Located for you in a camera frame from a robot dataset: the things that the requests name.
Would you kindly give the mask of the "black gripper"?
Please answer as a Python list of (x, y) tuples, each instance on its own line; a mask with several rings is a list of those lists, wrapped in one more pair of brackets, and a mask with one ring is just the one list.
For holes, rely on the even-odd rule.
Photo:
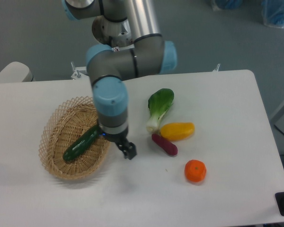
[(136, 146), (127, 140), (128, 125), (117, 127), (106, 127), (99, 124), (100, 134), (108, 141), (116, 144), (117, 148), (122, 151), (126, 159), (132, 160), (136, 155)]

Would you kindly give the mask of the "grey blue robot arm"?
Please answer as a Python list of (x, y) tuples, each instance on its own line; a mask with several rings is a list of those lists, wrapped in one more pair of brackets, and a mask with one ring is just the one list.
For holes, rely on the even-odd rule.
[(111, 44), (92, 46), (86, 53), (86, 71), (101, 134), (125, 158), (132, 159), (136, 147), (126, 138), (128, 93), (124, 81), (174, 69), (175, 46), (163, 39), (151, 0), (64, 0), (62, 5), (71, 20), (100, 16), (129, 28), (129, 48), (116, 52)]

